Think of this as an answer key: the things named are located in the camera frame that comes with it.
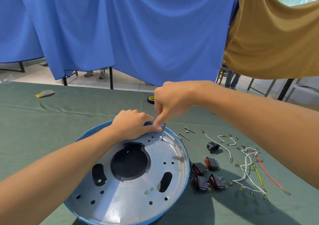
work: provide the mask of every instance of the brown cloth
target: brown cloth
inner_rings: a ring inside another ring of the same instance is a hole
[[[239,0],[224,60],[257,79],[319,75],[319,0],[289,7],[278,0]]]

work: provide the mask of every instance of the tape roll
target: tape roll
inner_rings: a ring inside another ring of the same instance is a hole
[[[155,103],[155,101],[154,101],[154,96],[149,96],[149,97],[147,97],[147,102],[148,102],[148,103],[151,103],[151,104],[154,104],[154,103]]]

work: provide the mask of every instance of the jeans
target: jeans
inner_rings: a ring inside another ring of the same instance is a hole
[[[226,77],[226,82],[225,82],[225,87],[236,87],[240,78],[239,74],[234,73],[231,70],[227,70],[227,77]]]

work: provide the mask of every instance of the red wire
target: red wire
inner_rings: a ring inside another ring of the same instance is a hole
[[[273,180],[273,182],[275,182],[281,189],[283,189],[282,186],[279,185],[279,184],[267,173],[267,171],[265,170],[265,168],[264,168],[263,165],[261,164],[261,162],[260,162],[259,158],[257,157],[257,155],[255,155],[255,157],[257,158],[258,163],[260,164],[261,168],[265,171],[265,173],[269,176],[269,178],[271,178],[271,179]]]

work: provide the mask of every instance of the sneaker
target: sneaker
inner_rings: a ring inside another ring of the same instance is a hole
[[[100,72],[99,79],[105,79],[105,73],[103,71]]]
[[[90,77],[93,75],[93,71],[88,71],[84,74],[85,77]]]

